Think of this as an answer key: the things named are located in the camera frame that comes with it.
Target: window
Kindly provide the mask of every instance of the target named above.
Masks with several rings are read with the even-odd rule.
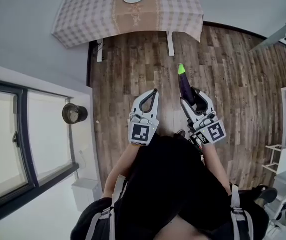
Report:
[[[77,170],[67,99],[0,82],[0,220]]]

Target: wooden floor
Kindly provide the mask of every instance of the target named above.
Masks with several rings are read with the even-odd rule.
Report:
[[[204,26],[200,43],[175,32],[169,57],[165,32],[134,32],[104,39],[101,63],[92,58],[91,87],[102,184],[128,143],[127,117],[133,100],[157,88],[161,135],[187,130],[179,103],[177,67],[183,63],[191,86],[205,92],[223,119],[227,137],[216,143],[230,181],[240,188],[271,184],[261,164],[265,145],[282,139],[281,87],[286,87],[286,46],[249,51],[261,40]]]

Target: checkered tablecloth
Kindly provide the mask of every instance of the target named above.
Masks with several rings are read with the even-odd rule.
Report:
[[[198,0],[155,0],[153,8],[150,7],[151,3],[149,6],[144,4],[147,1],[126,4],[122,0],[64,0],[56,16],[52,34],[67,48],[144,30],[186,32],[199,41],[203,11]],[[146,19],[155,19],[156,23],[150,24],[144,20],[134,25],[134,12],[138,12],[136,19],[143,19],[145,16]]]

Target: table runner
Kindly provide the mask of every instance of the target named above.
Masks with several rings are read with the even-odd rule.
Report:
[[[198,0],[64,0],[52,34],[66,48],[133,31],[186,32],[199,41],[202,24]]]

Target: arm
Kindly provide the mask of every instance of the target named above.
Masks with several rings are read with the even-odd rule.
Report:
[[[219,182],[221,182],[228,195],[231,195],[232,192],[229,187],[228,176],[223,168],[223,165],[221,164],[221,161],[219,160],[215,146],[211,143],[205,146],[203,145],[202,151],[206,167],[211,171],[211,173],[214,174]]]
[[[139,147],[140,146],[138,145],[128,144],[127,148],[122,153],[121,157],[118,159],[116,165],[107,177],[104,193],[102,196],[103,198],[112,197],[118,175],[125,177],[128,176],[129,169],[136,158]]]

